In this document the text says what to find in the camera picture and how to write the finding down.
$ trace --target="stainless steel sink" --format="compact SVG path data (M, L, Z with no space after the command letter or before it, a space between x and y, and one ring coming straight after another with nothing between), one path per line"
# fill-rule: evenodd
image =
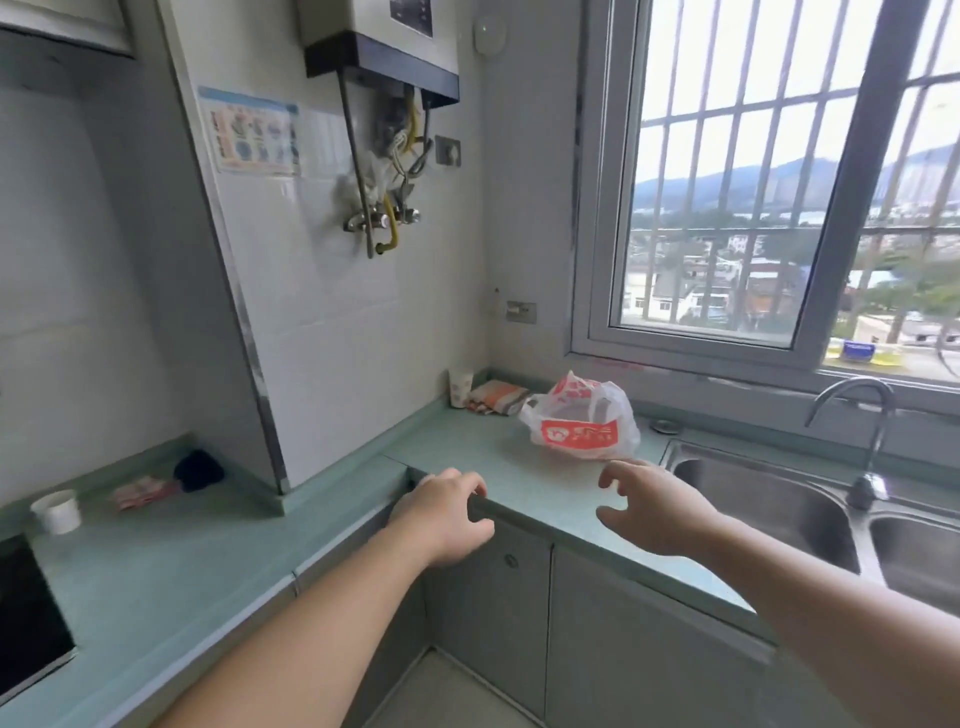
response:
M960 617L960 512L896 498L854 510L844 483L680 441L665 464L720 512Z
M891 514L870 531L887 586L960 617L960 530Z
M860 573L846 508L827 485L801 473L690 445L675 447L667 467L721 513Z

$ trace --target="green countertop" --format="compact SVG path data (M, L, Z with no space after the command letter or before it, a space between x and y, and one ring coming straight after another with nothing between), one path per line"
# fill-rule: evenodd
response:
M296 569L344 529L396 498L406 485L407 466L428 473L447 467L478 471L488 483L487 507L507 520L772 638L749 605L710 571L642 551L600 524L596 506L622 502L615 492L597 488L602 463L534 446L513 418L436 407L421 414L414 416L420 418L416 426L381 441L386 444L376 446L379 452L286 517L270 514L225 482L123 514L108 503L108 490L92 491L82 502L80 530L58 538L30 533L80 653L0 707L0 725L110 724L198 645L289 585ZM636 456L659 463L671 438L637 422L642 442ZM680 437L821 477L849 481L854 475L826 460L720 435L687 430Z

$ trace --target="plastic bag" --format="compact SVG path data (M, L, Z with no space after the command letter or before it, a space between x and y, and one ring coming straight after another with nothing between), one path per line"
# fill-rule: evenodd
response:
M530 398L519 419L535 445L584 460L633 457L640 431L627 394L611 381L580 379L570 372L549 394Z

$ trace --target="instruction poster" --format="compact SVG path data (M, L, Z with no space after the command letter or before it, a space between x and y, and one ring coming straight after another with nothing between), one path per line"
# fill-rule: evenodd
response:
M202 86L197 90L207 140L220 171L300 173L295 105Z

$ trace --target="mountain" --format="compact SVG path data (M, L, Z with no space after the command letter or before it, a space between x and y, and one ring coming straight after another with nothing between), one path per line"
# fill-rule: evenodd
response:
M931 202L936 194L942 171L939 174L931 173L931 167L943 167L947 164L952 147L938 147L924 150L910 155L906 159L903 174L900 178L898 202ZM767 183L766 200L763 204L765 214L784 212L793 207L794 197L800 183L800 172L804 165L802 159L781 164L770 170L770 179ZM810 179L804 199L804 209L825 210L829 204L833 182L836 178L837 167L835 161L815 158L810 170ZM877 200L875 205L882 202L887 185L893 174L893 164L883 168L877 185ZM731 173L730 192L727 199L727 209L732 212L750 213L754 208L756 187L760 180L760 167L735 167ZM692 209L711 209L717 207L720 196L720 185L723 182L723 173L700 177L696 181L693 191ZM662 207L666 210L680 210L684 208L686 197L686 178L664 180ZM960 178L951 191L950 198L960 197ZM634 187L634 209L649 209L657 199L657 181L647 180L638 182Z

